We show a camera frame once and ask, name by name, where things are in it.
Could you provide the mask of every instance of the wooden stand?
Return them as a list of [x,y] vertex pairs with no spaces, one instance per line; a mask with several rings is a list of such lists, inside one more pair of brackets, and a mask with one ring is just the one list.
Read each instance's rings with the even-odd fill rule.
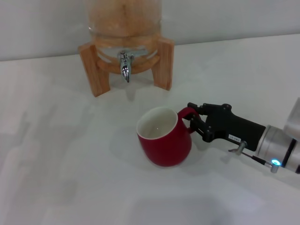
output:
[[[95,97],[110,90],[109,73],[120,75],[120,66],[107,63],[98,57],[94,44],[78,47],[80,57]],[[132,65],[132,74],[152,69],[154,85],[165,90],[172,87],[174,42],[161,37],[158,40],[157,55],[142,64]]]

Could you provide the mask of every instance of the white wall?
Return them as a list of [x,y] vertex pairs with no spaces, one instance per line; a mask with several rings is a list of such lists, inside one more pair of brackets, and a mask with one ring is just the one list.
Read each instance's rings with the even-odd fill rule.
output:
[[[300,0],[163,0],[177,44],[300,33]],[[74,54],[89,40],[83,0],[0,0],[0,60]]]

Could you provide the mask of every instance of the glass jar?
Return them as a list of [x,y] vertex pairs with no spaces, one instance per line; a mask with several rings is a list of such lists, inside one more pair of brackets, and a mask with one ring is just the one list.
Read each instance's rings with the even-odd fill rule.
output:
[[139,64],[156,53],[161,0],[85,0],[85,4],[92,41],[103,60],[119,64],[120,51],[146,49],[148,54],[134,61]]

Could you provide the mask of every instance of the wooden leg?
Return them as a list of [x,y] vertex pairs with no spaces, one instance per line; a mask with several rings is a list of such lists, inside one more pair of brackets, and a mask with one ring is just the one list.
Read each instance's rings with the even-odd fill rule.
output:
[[109,72],[98,67],[100,58],[97,56],[95,45],[87,43],[78,47],[80,57],[90,82],[90,88],[95,97],[102,95],[110,90]]
[[154,85],[165,90],[172,87],[174,45],[174,41],[163,37],[158,40],[157,54],[160,60],[152,68]]

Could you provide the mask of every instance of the red mug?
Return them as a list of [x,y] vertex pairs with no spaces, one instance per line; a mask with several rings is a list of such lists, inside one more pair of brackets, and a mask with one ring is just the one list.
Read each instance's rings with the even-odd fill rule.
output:
[[185,160],[192,148],[190,134],[182,118],[197,112],[184,108],[178,114],[167,107],[150,110],[138,121],[136,132],[147,157],[159,166],[173,166]]

